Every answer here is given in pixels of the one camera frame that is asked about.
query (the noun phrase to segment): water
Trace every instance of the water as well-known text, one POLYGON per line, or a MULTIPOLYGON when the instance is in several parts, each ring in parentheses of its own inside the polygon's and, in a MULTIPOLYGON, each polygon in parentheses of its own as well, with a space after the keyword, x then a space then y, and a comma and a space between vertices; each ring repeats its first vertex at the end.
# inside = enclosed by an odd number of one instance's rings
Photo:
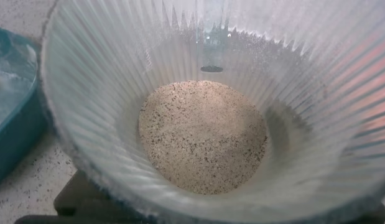
POLYGON ((0 124, 24 99, 31 86, 30 79, 0 71, 0 124))

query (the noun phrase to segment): ribbed plastic bowl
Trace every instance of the ribbed plastic bowl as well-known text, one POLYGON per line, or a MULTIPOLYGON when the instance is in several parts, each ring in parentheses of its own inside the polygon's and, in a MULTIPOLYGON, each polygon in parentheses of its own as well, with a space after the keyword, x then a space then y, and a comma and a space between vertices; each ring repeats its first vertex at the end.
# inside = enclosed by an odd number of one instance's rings
POLYGON ((59 1, 42 56, 77 167, 159 221, 334 223, 385 194, 385 1, 59 1), (264 114, 266 156, 230 193, 172 185, 139 142, 146 97, 186 80, 228 85, 264 114))

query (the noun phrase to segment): countertop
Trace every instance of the countertop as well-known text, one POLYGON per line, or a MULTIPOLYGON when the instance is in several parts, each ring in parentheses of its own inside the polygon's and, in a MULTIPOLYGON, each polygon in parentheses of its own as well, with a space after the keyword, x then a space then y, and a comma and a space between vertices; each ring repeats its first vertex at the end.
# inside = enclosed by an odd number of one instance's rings
MULTIPOLYGON (((38 42, 55 0, 0 0, 0 27, 38 42)), ((76 172, 53 134, 46 133, 0 184, 0 223, 54 215, 53 200, 76 172)))

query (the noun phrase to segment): speckled granite countertop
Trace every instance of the speckled granite countertop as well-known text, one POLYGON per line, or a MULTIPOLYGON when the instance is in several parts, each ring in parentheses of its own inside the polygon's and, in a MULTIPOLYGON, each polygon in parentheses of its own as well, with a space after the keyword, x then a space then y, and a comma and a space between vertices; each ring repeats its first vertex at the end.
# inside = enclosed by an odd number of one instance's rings
MULTIPOLYGON (((55 0, 0 0, 0 27, 38 41, 55 0)), ((0 184, 0 224, 24 215, 54 215, 53 200, 76 172, 52 134, 45 134, 0 184)))

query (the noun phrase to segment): teal container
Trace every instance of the teal container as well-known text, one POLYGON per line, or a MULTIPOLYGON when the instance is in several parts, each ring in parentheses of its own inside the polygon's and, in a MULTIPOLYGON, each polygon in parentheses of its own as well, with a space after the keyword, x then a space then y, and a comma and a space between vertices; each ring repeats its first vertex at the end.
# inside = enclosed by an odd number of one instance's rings
POLYGON ((45 131, 38 96, 38 47, 0 28, 0 181, 45 131))

